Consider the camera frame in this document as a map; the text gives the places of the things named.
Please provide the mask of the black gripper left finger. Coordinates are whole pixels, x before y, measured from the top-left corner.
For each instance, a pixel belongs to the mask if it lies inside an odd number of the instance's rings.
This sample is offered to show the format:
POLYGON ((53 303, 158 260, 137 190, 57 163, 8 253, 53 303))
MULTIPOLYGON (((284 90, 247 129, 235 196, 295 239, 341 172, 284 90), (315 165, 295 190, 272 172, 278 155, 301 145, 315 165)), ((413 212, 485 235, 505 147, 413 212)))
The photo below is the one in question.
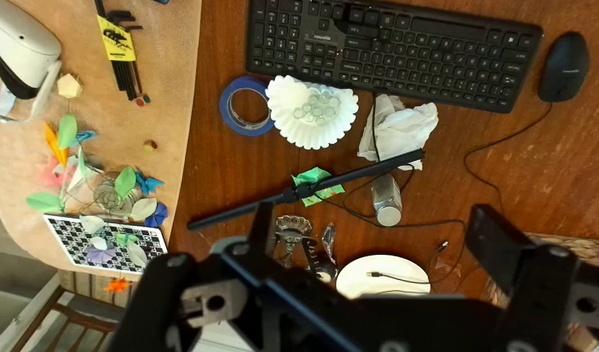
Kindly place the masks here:
POLYGON ((190 255, 153 259, 119 321, 108 352, 190 352, 198 333, 186 323, 180 296, 194 272, 190 255))

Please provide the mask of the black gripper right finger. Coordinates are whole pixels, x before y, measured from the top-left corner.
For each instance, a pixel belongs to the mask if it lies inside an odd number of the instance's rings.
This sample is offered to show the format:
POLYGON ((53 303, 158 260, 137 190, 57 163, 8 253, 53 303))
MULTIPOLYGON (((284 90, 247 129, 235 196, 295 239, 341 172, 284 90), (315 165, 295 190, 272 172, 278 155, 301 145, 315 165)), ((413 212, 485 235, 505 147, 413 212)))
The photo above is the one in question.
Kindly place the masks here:
POLYGON ((470 210, 466 247, 509 298, 493 329, 493 348, 560 352, 577 257, 536 245, 487 204, 470 210))

